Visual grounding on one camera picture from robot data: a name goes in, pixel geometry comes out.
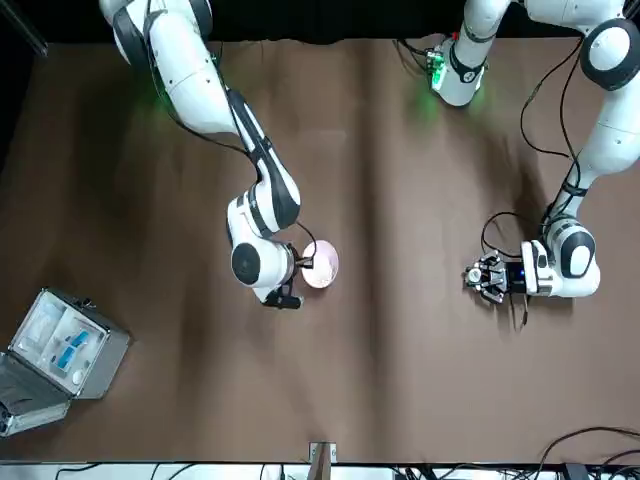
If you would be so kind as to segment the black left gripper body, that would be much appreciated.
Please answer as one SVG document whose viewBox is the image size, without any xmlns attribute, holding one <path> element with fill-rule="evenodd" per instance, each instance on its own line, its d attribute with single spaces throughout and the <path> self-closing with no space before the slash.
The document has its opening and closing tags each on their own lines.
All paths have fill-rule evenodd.
<svg viewBox="0 0 640 480">
<path fill-rule="evenodd" d="M 524 264 L 520 260 L 511 260 L 505 263 L 506 292 L 509 294 L 524 293 Z"/>
</svg>

